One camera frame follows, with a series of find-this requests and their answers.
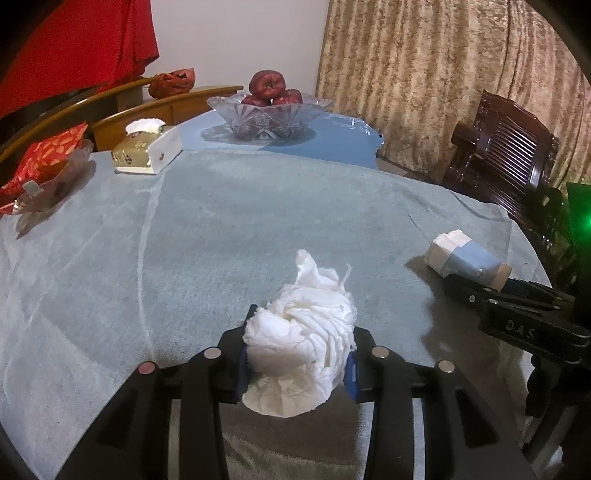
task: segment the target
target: red apple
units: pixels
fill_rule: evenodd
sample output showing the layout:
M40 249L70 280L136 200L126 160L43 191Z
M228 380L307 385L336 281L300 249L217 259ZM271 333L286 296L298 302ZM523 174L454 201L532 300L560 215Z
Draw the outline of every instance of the red apple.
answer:
M273 105L286 105L288 103L303 103L301 93L295 88L286 90L279 97L273 99Z
M254 105L254 106L269 106L271 104L270 100L263 100L262 98L255 97L254 95L249 95L244 97L244 100L240 103L244 103L245 105Z
M248 84L248 90L264 100L278 97L285 90L283 75L275 70L261 70L256 72Z

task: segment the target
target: gray tablecloth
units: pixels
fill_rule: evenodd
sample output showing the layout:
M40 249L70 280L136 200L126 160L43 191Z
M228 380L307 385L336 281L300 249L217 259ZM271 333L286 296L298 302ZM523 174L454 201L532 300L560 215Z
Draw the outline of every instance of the gray tablecloth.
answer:
M182 153L157 177L96 173L17 239L0 220L0 419L42 480L146 359L188 360L296 274L296 250L343 274L358 325L407 360L449 358L515 431L526 360L476 330L423 263L462 229L514 275L547 282L497 206L361 167L274 153ZM346 479L361 471L371 406L342 390L294 419L222 411L233 479ZM423 449L417 439L417 475Z

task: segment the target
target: gold tissue box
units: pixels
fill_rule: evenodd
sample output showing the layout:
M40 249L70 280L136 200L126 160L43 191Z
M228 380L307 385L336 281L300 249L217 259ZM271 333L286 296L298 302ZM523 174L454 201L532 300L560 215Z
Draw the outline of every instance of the gold tissue box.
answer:
M172 162L183 144L177 127L161 127L159 133L127 135L111 152L115 169L124 173L156 174Z

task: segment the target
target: curtain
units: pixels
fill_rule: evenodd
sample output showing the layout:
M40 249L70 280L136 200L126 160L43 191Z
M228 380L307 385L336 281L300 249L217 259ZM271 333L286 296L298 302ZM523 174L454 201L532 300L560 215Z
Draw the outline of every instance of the curtain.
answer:
M526 1L330 1L317 94L384 135L386 158L441 180L484 89L560 139L554 185L591 181L589 82Z

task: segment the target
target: glass bowl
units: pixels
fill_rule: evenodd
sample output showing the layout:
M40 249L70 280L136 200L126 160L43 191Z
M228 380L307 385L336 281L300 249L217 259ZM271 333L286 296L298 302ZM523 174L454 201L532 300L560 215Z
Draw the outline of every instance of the glass bowl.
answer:
M248 93L230 97L211 97L207 104L228 123L241 140L274 140L299 136L316 117L326 112L332 100L317 99L302 93L303 103L286 105L243 105Z

